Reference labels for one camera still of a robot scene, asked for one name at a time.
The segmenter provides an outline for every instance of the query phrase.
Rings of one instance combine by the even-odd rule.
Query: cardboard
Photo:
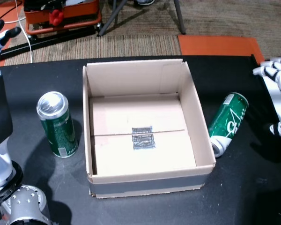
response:
[[[215,166],[186,62],[83,68],[87,175],[97,198],[197,189]]]

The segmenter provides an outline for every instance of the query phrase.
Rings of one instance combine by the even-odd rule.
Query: orange mat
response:
[[[18,13],[20,13],[21,9],[22,9],[23,4],[18,6]],[[11,10],[12,8],[15,7],[15,1],[8,1],[8,2],[4,2],[0,4],[0,17],[5,14],[7,11]],[[17,20],[17,13],[16,13],[16,9],[10,11],[9,13],[7,13],[4,17],[2,17],[2,20],[4,21],[14,21]],[[4,30],[10,30],[14,27],[17,26],[17,23],[11,23],[11,24],[5,24],[2,31]],[[11,40],[9,40],[7,42],[7,44],[5,45],[4,49],[8,48],[9,44],[10,44]],[[4,60],[2,60],[0,62],[0,67],[4,66]]]
[[[264,61],[256,39],[231,36],[178,36],[182,55],[251,56]]]

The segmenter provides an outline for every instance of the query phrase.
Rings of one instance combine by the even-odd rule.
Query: black cable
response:
[[[3,14],[2,16],[0,16],[0,19],[2,18],[2,17],[4,17],[6,14],[8,14],[8,13],[10,13],[11,11],[13,11],[15,8],[17,8],[17,7],[19,7],[22,3],[23,3],[23,1],[21,1],[21,0],[17,0],[17,2],[20,2],[17,6],[15,6],[15,7],[13,7],[13,8],[11,8],[10,10],[8,10],[5,14]]]

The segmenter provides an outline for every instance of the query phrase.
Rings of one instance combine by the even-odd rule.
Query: can label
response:
[[[242,95],[236,92],[228,94],[208,127],[209,136],[226,148],[237,132],[248,105]]]
[[[50,147],[56,156],[65,158],[76,152],[78,142],[69,109],[59,118],[41,120],[41,122]]]

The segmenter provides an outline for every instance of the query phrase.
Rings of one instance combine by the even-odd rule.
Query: green beer can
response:
[[[249,103],[239,93],[229,93],[208,126],[214,156],[221,156],[237,132]]]
[[[37,113],[53,153],[61,158],[73,155],[78,142],[67,98],[56,91],[48,92],[39,99]]]

